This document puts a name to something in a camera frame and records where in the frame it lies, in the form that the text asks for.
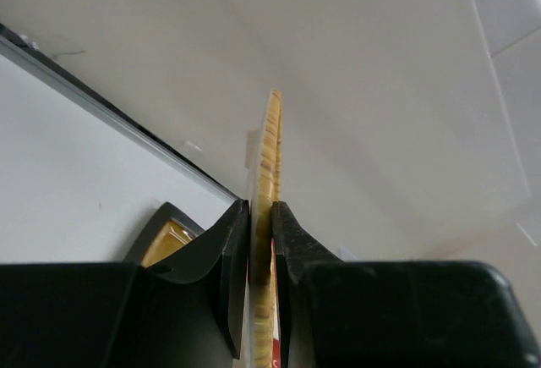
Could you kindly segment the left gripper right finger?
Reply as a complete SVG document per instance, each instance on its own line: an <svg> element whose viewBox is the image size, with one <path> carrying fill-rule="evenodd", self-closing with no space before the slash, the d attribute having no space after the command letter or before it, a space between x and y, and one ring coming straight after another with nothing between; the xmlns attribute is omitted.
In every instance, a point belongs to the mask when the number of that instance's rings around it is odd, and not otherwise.
<svg viewBox="0 0 541 368"><path fill-rule="evenodd" d="M271 210L285 367L537 367L511 285L476 261L342 261Z"/></svg>

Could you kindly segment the black yellow square plate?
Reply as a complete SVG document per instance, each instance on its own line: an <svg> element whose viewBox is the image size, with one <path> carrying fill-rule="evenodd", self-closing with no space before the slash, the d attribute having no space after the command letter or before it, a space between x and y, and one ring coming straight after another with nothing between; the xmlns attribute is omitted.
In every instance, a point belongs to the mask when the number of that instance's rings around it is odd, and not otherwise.
<svg viewBox="0 0 541 368"><path fill-rule="evenodd" d="M148 268L182 249L204 231L187 214L166 202L142 227L123 260Z"/></svg>

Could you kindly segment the red teal floral plate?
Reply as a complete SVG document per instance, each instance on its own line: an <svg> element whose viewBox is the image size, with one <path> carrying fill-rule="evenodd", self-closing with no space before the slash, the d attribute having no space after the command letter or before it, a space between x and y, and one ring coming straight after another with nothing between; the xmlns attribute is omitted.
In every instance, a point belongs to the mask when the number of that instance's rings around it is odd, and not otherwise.
<svg viewBox="0 0 541 368"><path fill-rule="evenodd" d="M274 300L274 332L272 367L288 367L291 342L291 313L289 304L289 288L287 283L280 282L280 261L276 259L275 242L271 241L271 292Z"/></svg>

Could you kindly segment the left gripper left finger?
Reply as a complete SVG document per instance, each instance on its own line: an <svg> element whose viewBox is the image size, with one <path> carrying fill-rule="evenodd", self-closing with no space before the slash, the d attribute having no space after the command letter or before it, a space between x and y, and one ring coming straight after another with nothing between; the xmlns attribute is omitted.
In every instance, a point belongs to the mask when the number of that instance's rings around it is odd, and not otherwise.
<svg viewBox="0 0 541 368"><path fill-rule="evenodd" d="M152 266L1 268L4 367L230 367L241 351L249 206Z"/></svg>

